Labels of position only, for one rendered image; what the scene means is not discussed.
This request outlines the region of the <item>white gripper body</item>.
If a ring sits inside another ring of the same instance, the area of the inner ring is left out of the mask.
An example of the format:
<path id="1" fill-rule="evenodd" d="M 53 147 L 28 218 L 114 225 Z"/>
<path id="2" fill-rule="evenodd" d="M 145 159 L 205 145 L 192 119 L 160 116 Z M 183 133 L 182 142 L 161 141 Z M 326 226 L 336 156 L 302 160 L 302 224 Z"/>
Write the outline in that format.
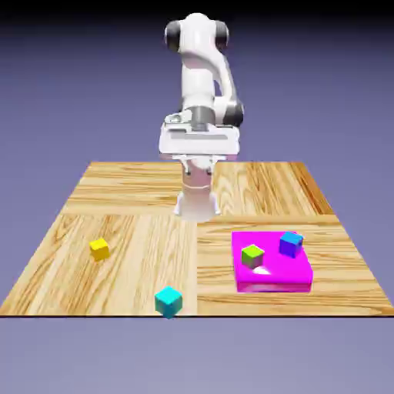
<path id="1" fill-rule="evenodd" d="M 193 131 L 189 123 L 162 124 L 159 153 L 166 159 L 179 157 L 218 156 L 235 158 L 240 151 L 239 129 L 208 124 L 204 132 Z"/>

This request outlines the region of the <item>small green cube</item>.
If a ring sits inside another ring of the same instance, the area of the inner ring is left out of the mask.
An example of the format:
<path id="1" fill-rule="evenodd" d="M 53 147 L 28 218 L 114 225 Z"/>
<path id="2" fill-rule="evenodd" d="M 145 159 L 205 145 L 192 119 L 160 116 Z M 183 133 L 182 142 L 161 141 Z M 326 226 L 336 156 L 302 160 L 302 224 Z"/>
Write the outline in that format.
<path id="1" fill-rule="evenodd" d="M 265 251 L 255 244 L 251 244 L 242 248 L 241 262 L 249 269 L 253 270 L 262 265 Z"/>

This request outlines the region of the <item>small blue cube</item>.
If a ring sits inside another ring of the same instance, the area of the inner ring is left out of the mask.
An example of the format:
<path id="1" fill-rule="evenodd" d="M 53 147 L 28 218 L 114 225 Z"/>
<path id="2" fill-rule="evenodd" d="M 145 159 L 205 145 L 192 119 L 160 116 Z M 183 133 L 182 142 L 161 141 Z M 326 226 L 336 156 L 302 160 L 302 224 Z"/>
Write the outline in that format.
<path id="1" fill-rule="evenodd" d="M 302 248 L 303 236 L 295 232 L 284 232 L 279 240 L 279 252 L 295 258 Z"/>

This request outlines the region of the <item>small yellow cube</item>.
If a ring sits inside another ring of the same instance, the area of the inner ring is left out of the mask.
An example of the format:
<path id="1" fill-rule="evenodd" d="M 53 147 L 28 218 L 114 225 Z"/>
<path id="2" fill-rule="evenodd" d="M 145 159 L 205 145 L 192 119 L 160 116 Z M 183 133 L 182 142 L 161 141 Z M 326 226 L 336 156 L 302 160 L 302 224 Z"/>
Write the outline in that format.
<path id="1" fill-rule="evenodd" d="M 107 259 L 110 256 L 109 245 L 103 238 L 91 241 L 89 248 L 96 262 Z"/>

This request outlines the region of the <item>small cyan cube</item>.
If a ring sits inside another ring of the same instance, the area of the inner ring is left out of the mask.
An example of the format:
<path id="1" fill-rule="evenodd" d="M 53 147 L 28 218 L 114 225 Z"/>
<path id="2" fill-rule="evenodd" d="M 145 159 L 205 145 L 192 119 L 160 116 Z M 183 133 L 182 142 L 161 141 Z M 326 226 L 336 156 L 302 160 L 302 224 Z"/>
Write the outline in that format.
<path id="1" fill-rule="evenodd" d="M 173 318 L 183 305 L 182 294 L 170 286 L 155 294 L 155 310 L 167 319 Z"/>

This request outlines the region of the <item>large magenta box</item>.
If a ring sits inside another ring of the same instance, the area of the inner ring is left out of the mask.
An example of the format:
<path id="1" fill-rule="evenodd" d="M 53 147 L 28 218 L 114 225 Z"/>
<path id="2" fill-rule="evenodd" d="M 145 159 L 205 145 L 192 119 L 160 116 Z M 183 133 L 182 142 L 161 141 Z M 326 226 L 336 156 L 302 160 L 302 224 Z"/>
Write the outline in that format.
<path id="1" fill-rule="evenodd" d="M 238 292 L 309 292 L 313 270 L 302 248 L 295 258 L 279 252 L 281 232 L 233 232 L 232 259 Z M 262 265 L 251 270 L 241 262 L 241 251 L 255 244 L 265 251 Z"/>

